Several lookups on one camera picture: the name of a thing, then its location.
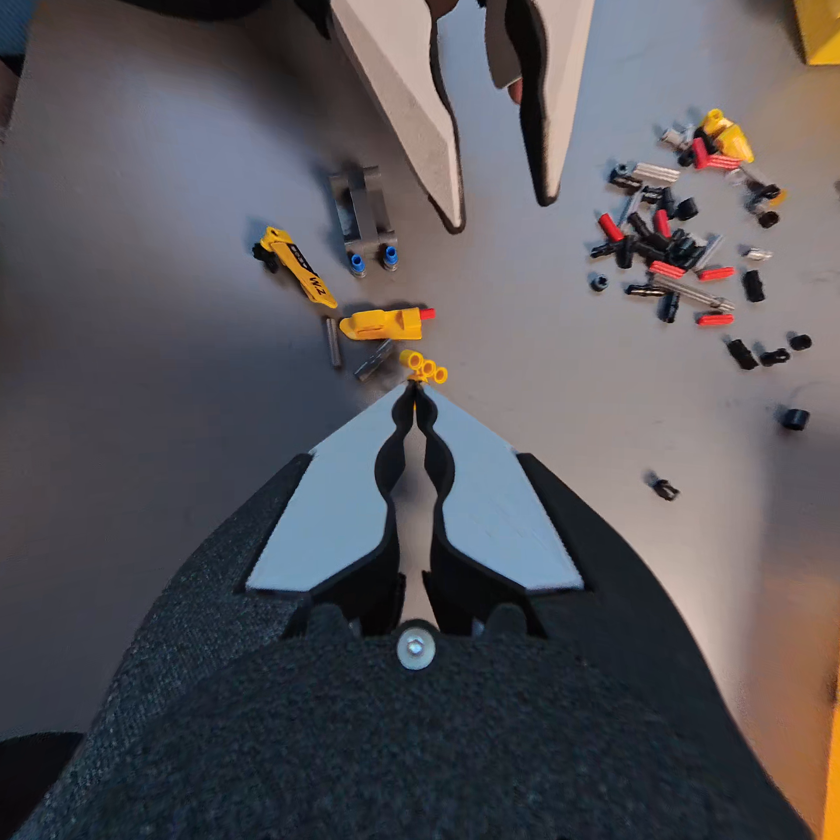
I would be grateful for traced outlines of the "scattered small building pieces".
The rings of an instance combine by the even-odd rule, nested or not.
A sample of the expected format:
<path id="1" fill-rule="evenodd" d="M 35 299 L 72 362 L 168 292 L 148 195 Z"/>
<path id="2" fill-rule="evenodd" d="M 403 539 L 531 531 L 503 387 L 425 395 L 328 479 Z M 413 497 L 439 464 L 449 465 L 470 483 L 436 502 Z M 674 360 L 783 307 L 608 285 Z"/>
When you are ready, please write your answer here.
<path id="1" fill-rule="evenodd" d="M 805 429 L 837 399 L 836 213 L 822 220 L 831 197 L 802 150 L 748 163 L 704 129 L 676 148 L 664 181 L 614 167 L 627 208 L 592 242 L 589 296 L 606 302 L 584 311 L 569 415 L 618 486 L 639 474 L 666 499 L 756 515 L 816 482 Z"/>

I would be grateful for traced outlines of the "grey desk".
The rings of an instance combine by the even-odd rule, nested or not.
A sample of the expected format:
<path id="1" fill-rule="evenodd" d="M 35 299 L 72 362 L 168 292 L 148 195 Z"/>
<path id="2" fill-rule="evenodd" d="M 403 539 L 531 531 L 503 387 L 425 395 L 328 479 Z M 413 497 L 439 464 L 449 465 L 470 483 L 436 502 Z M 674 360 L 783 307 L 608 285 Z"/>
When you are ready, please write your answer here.
<path id="1" fill-rule="evenodd" d="M 377 395 L 334 371 L 319 310 L 250 248 L 289 230 L 348 310 L 425 304 L 444 393 L 534 453 L 629 541 L 696 635 L 768 771 L 820 832 L 838 638 L 836 335 L 813 488 L 736 516 L 604 475 L 581 406 L 596 218 L 614 164 L 672 162 L 722 108 L 757 163 L 801 150 L 836 213 L 838 67 L 789 2 L 596 2 L 556 204 L 536 204 L 484 13 L 439 25 L 467 224 L 449 235 L 344 53 L 293 2 L 191 23 L 43 2 L 2 167 L 2 732 L 83 730 L 135 627 L 216 525 Z M 378 166 L 399 267 L 348 266 L 329 176 Z"/>

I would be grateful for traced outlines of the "yellow plastic bin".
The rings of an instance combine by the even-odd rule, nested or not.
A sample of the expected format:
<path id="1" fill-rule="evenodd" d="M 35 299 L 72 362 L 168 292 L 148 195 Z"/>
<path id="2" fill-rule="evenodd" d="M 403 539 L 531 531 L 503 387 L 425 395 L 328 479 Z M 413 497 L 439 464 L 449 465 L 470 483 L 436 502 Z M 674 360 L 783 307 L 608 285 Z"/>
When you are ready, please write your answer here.
<path id="1" fill-rule="evenodd" d="M 839 1 L 794 1 L 806 64 L 839 66 Z"/>
<path id="2" fill-rule="evenodd" d="M 836 685 L 828 752 L 821 839 L 839 838 L 839 684 Z"/>

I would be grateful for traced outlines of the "grey brick assembly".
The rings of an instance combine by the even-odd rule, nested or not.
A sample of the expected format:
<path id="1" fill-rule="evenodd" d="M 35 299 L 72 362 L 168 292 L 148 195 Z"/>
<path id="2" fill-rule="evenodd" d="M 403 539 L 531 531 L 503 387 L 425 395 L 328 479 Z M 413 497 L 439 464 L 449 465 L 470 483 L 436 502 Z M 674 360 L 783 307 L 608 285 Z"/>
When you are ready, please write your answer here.
<path id="1" fill-rule="evenodd" d="M 387 212 L 380 168 L 351 167 L 331 174 L 329 185 L 350 272 L 363 278 L 373 262 L 384 270 L 397 271 L 397 236 Z"/>

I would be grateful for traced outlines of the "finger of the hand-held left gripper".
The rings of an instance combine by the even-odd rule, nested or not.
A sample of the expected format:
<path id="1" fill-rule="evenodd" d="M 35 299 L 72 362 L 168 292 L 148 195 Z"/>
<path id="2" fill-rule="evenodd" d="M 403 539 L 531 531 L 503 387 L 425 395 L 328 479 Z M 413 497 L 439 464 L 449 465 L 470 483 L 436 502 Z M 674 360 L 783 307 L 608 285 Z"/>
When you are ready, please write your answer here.
<path id="1" fill-rule="evenodd" d="M 487 1 L 485 42 L 497 88 L 521 82 L 519 119 L 539 204 L 560 192 L 593 1 Z"/>
<path id="2" fill-rule="evenodd" d="M 331 31 L 392 127 L 447 230 L 466 224 L 457 123 L 425 1 L 332 1 Z"/>

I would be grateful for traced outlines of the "yellow connector with black pin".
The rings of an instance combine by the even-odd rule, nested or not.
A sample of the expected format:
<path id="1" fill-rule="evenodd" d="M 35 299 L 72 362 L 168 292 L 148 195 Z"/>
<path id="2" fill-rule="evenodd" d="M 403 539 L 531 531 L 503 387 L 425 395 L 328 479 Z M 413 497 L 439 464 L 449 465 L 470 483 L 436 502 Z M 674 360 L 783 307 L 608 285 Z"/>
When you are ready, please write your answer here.
<path id="1" fill-rule="evenodd" d="M 442 385 L 448 380 L 447 368 L 424 357 L 416 350 L 402 350 L 398 360 L 400 365 L 408 370 L 409 381 Z"/>

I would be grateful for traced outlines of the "yellow brick arm piece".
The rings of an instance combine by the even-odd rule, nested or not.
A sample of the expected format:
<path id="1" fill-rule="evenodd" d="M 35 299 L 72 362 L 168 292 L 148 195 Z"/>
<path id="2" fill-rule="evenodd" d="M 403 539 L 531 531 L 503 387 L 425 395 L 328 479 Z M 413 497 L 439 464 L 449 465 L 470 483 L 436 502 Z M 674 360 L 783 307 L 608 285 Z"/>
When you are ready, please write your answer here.
<path id="1" fill-rule="evenodd" d="M 357 311 L 342 319 L 339 329 L 351 340 L 418 341 L 423 322 L 435 318 L 434 308 Z"/>

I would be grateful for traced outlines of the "yellow angled brick piece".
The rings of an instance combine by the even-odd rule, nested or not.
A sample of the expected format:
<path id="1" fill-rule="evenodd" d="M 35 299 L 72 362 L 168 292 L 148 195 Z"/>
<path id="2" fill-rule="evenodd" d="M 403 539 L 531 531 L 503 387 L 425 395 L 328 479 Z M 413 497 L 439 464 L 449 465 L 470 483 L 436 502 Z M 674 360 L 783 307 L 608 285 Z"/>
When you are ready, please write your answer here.
<path id="1" fill-rule="evenodd" d="M 338 308 L 334 295 L 310 267 L 287 231 L 267 226 L 261 239 L 254 244 L 252 254 L 273 274 L 280 268 L 288 270 L 311 302 L 331 310 Z"/>

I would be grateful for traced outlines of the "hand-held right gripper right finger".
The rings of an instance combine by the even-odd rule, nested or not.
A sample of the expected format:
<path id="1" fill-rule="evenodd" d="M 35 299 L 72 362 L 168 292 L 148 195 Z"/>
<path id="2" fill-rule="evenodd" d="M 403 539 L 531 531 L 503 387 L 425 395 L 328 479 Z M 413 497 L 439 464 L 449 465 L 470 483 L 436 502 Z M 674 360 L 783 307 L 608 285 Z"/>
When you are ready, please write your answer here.
<path id="1" fill-rule="evenodd" d="M 529 594 L 583 589 L 508 441 L 427 385 L 421 386 L 421 430 L 445 550 Z"/>

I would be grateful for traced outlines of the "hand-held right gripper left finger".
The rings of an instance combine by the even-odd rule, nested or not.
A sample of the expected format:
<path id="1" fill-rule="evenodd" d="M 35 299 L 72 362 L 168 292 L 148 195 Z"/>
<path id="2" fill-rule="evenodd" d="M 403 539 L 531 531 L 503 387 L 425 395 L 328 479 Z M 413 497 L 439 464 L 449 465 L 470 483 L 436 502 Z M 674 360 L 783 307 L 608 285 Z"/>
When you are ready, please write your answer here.
<path id="1" fill-rule="evenodd" d="M 414 403 L 415 384 L 399 385 L 310 451 L 248 590 L 314 594 L 380 547 L 394 523 Z"/>

